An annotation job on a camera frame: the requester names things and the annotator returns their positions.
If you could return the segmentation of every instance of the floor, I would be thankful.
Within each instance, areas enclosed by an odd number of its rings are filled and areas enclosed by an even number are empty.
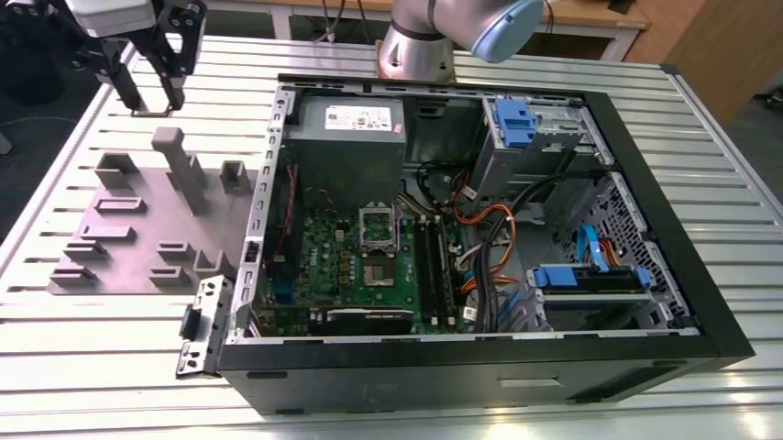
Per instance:
[[[244,31],[244,28],[257,29],[259,26],[256,19],[247,17],[247,23],[237,25],[236,17],[215,14],[211,16],[208,33],[270,38],[272,35]],[[298,22],[294,25],[300,39],[308,39],[322,32],[318,27],[322,23],[318,21]],[[263,23],[263,28],[271,31],[271,23]],[[346,26],[344,32],[347,35],[340,38],[343,41],[362,42],[360,26]],[[382,37],[382,29],[371,27],[370,33],[372,39]],[[59,72],[65,90],[60,98],[48,104],[21,105],[0,91],[0,135],[13,145],[11,151],[1,154],[4,149],[0,142],[0,242],[13,226],[99,86],[88,71],[61,69]],[[763,100],[751,101],[727,131],[776,197],[783,199],[783,173],[779,172],[783,170],[783,109],[771,110],[764,108]]]
[[[752,100],[726,131],[767,186],[783,201],[783,108]]]

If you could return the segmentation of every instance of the motherboard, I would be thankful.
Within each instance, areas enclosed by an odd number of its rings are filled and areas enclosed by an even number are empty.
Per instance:
[[[271,278],[256,295],[261,336],[459,333],[456,225],[368,211],[306,218],[295,280]]]

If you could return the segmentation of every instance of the power supply label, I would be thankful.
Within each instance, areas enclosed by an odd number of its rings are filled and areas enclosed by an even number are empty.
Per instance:
[[[388,107],[331,105],[327,107],[327,130],[392,131]]]

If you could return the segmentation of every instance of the slotted metal table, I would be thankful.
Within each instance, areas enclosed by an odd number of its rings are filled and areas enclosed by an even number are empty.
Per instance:
[[[783,211],[682,78],[654,65],[530,57],[488,65],[456,55],[460,82],[610,94],[758,353],[730,368],[619,403],[261,418],[221,379],[173,380],[189,296],[47,293],[104,152],[161,166],[151,136],[177,126],[201,167],[243,160],[255,168],[278,73],[370,77],[375,57],[370,46],[208,37],[187,104],[165,120],[131,117],[103,86],[0,247],[0,434],[783,437]],[[144,96],[160,99],[152,67],[132,50],[125,60]]]

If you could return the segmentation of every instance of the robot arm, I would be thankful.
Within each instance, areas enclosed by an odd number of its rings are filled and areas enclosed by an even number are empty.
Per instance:
[[[448,81],[452,41],[488,62],[507,60],[534,34],[542,13],[543,0],[395,0],[382,76]]]
[[[103,83],[113,85],[125,107],[136,111],[144,104],[120,61],[119,40],[128,39],[153,65],[169,110],[183,107],[184,77],[193,73],[205,25],[200,0],[176,5],[164,0],[11,0],[7,8],[60,58],[76,68],[89,68]],[[183,37],[179,53],[167,41],[168,29]]]

